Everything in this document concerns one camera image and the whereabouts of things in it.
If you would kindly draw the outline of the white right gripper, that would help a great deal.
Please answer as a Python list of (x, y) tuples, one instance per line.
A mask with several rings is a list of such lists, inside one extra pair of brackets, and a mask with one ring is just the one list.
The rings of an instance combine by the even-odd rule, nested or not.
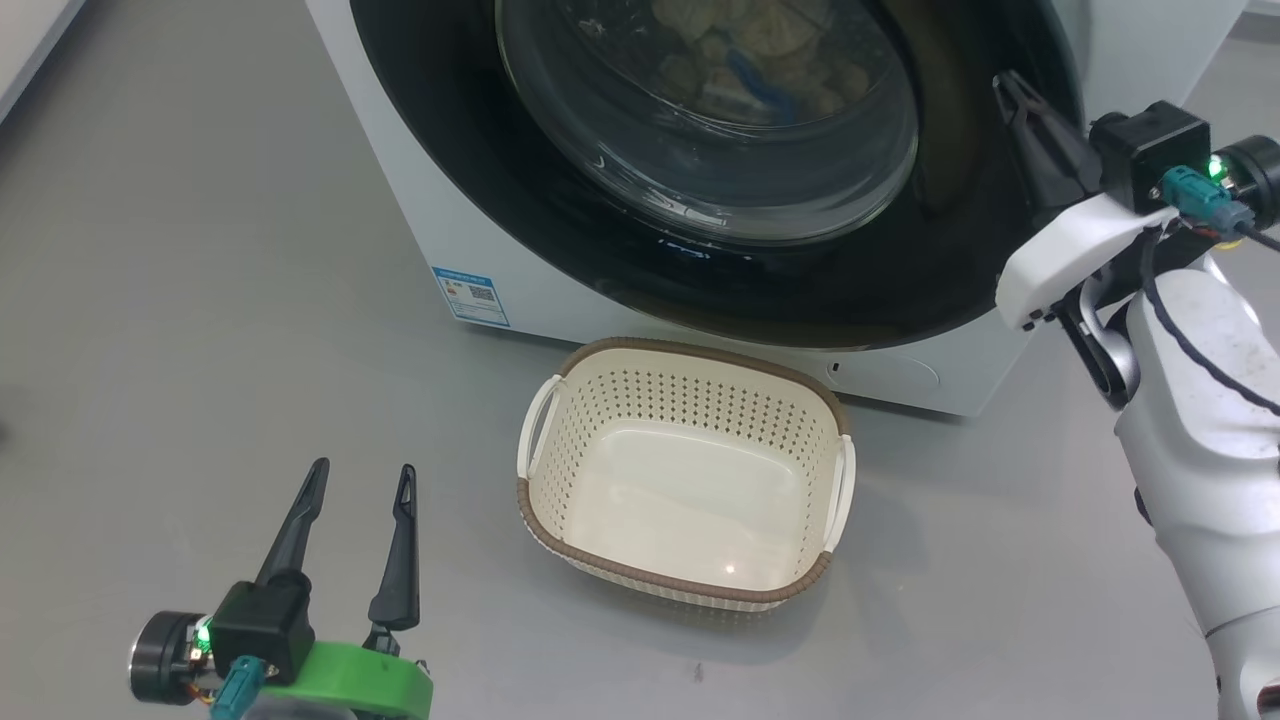
[(1102, 161), (1080, 128), (1015, 70), (993, 78), (1005, 135), (1032, 211), (1061, 211), (1006, 261), (996, 288), (1005, 324), (1036, 324), (1069, 291), (1106, 266), (1149, 225), (1179, 218), (1161, 206), (1139, 215), (1100, 193)]

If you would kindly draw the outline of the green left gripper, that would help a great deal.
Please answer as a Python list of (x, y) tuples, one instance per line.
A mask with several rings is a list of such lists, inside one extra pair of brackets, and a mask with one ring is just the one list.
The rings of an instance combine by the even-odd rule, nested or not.
[[(301, 571), (314, 521), (326, 492), (330, 460), (310, 466), (255, 583)], [(317, 642), (294, 682), (266, 683), (241, 720), (430, 720), (434, 682), (415, 661), (390, 656), (397, 632), (420, 624), (419, 489), (416, 469), (404, 464), (392, 507), (394, 530), (378, 592), (369, 605), (370, 633), (361, 646)]]

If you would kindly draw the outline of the blue garment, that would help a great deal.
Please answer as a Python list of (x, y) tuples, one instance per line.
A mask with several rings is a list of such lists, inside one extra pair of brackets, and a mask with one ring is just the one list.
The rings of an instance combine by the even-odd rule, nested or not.
[(727, 53), (726, 63), (745, 91), (771, 110), (777, 126), (794, 126), (796, 123), (797, 104), (794, 96), (783, 88), (769, 83), (744, 53), (736, 47), (731, 47)]

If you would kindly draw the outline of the yellow bear-print garment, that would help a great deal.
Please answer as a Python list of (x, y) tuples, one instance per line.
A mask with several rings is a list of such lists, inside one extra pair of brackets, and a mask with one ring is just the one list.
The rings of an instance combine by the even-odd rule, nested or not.
[(736, 47), (764, 78), (790, 92), (803, 126), (864, 99), (882, 60), (878, 26), (858, 0), (652, 0), (666, 44), (655, 91), (714, 122), (777, 126), (726, 63)]

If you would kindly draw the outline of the black glass washing machine door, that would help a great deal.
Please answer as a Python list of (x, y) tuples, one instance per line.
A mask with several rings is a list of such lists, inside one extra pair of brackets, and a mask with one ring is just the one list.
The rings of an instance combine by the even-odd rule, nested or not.
[(858, 0), (876, 79), (824, 120), (714, 122), (655, 91), (652, 0), (351, 0), (399, 118), (559, 273), (695, 331), (874, 348), (992, 309), (1034, 229), (993, 78), (1082, 127), (1050, 0)]

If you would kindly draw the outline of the white front-load washing machine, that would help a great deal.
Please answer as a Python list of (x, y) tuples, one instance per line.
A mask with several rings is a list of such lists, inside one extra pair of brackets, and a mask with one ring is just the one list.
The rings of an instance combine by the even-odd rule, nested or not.
[[(1050, 1), (1071, 49), (1087, 131), (1112, 111), (1184, 102), (1258, 0)], [(623, 336), (705, 345), (790, 366), (841, 395), (961, 416), (982, 411), (1030, 338), (1007, 327), (995, 304), (929, 338), (846, 350), (733, 340), (620, 305), (524, 247), (443, 174), (378, 81), (351, 0), (305, 3), (429, 266), (493, 281), (509, 328), (488, 328), (576, 345)]]

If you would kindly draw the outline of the cream perforated laundry basket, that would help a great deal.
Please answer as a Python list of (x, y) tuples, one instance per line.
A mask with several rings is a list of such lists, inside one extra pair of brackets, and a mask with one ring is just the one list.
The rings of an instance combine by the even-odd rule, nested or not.
[(815, 585), (852, 509), (858, 454), (822, 383), (765, 360), (608, 338), (543, 382), (516, 455), (547, 551), (663, 600), (767, 612)]

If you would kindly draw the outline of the blue energy label sticker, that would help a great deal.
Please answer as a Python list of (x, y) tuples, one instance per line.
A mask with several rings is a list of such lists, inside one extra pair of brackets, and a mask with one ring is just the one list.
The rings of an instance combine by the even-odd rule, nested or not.
[(509, 328), (508, 316), (490, 278), (439, 266), (431, 266), (431, 272), (456, 319)]

